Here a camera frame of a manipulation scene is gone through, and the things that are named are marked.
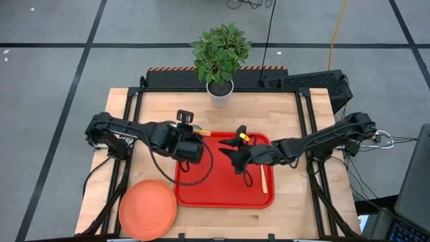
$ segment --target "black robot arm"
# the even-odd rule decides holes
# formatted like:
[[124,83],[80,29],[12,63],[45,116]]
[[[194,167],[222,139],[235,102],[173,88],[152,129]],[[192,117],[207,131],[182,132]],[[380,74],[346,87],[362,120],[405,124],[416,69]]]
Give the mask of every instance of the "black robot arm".
[[326,160],[339,145],[346,145],[351,140],[369,139],[376,131],[375,122],[372,122],[367,114],[356,112],[303,138],[273,140],[271,145],[250,145],[243,139],[247,137],[246,127],[241,126],[235,138],[220,141],[238,149],[220,148],[220,151],[231,159],[235,172],[242,173],[248,164],[292,165],[305,151],[312,151],[317,159]]
[[193,133],[192,113],[180,110],[177,119],[181,120],[176,127],[174,122],[147,122],[139,124],[119,118],[113,118],[109,113],[102,112],[94,115],[85,131],[88,143],[95,147],[103,143],[108,147],[109,157],[125,160],[129,156],[128,143],[115,134],[141,140],[154,152],[164,157],[172,157],[177,161],[199,163],[202,158],[202,142]]

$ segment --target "warning stripe tape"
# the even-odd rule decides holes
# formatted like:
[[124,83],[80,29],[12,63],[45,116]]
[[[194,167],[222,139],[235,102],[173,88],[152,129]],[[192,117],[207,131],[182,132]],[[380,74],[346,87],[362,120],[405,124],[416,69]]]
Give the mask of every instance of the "warning stripe tape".
[[[196,67],[150,67],[148,71],[193,71]],[[264,66],[265,70],[286,70],[286,66]],[[261,66],[244,66],[241,70],[261,70]]]

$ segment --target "potted plant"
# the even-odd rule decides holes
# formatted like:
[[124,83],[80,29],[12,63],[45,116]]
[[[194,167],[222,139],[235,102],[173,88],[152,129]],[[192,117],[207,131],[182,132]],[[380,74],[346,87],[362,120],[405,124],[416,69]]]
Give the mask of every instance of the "potted plant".
[[202,37],[191,45],[196,56],[198,79],[206,81],[212,105],[221,108],[227,105],[233,92],[233,76],[241,64],[245,64],[251,42],[234,23],[203,32]]

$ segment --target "black floor stripe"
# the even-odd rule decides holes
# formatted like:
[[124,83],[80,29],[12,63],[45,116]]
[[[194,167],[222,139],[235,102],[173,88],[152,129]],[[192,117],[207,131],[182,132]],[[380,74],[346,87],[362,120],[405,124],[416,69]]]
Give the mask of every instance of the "black floor stripe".
[[89,51],[91,49],[91,43],[94,41],[94,36],[99,26],[101,15],[103,14],[103,11],[106,5],[106,1],[107,0],[101,1],[97,14],[95,16],[95,20],[91,28],[90,34],[88,36],[85,49],[82,53],[81,60],[79,61],[75,76],[73,77],[73,81],[69,89],[69,93],[67,94],[66,101],[62,108],[60,119],[55,128],[54,136],[52,137],[51,144],[46,154],[45,161],[42,166],[42,170],[40,171],[39,178],[36,182],[36,186],[34,188],[32,197],[30,199],[30,203],[28,204],[26,213],[21,222],[21,226],[19,228],[15,241],[18,241],[18,242],[25,241],[27,237],[28,229],[30,228],[34,213],[36,211],[36,207],[39,203],[40,196],[42,195],[43,187],[45,186],[46,178],[48,177],[48,173],[52,165],[52,160],[54,159],[54,155],[58,147],[58,142],[60,141],[62,131],[66,124],[67,116],[69,115],[69,111],[72,106],[73,98],[75,97],[79,81],[81,80],[81,75],[85,67],[85,63],[87,62]]
[[418,67],[423,74],[424,80],[427,83],[427,86],[430,88],[430,73],[427,69],[427,65],[425,64],[423,57],[421,56],[417,45],[415,45],[415,41],[412,38],[411,33],[409,32],[408,27],[406,26],[406,23],[404,22],[404,19],[402,17],[402,14],[400,13],[400,10],[397,7],[397,4],[394,0],[389,0],[392,10],[394,11],[394,14],[397,18],[398,24],[400,24],[400,27],[402,28],[404,37],[406,37],[406,40],[411,46],[412,53],[414,54],[415,60],[417,61]]
[[[0,48],[84,48],[86,43],[0,43]],[[264,48],[265,43],[252,43],[253,48]],[[430,48],[430,44],[342,44],[334,48],[346,49],[398,49]],[[93,43],[92,48],[191,48],[188,43]],[[329,43],[269,43],[269,48],[330,48]]]

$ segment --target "green leaves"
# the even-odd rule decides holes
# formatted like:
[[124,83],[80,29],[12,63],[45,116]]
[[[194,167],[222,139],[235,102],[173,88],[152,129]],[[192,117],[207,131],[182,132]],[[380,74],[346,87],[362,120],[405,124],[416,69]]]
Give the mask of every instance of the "green leaves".
[[232,75],[248,58],[251,43],[234,23],[221,24],[203,32],[198,41],[190,43],[196,56],[198,79],[223,84],[232,81]]

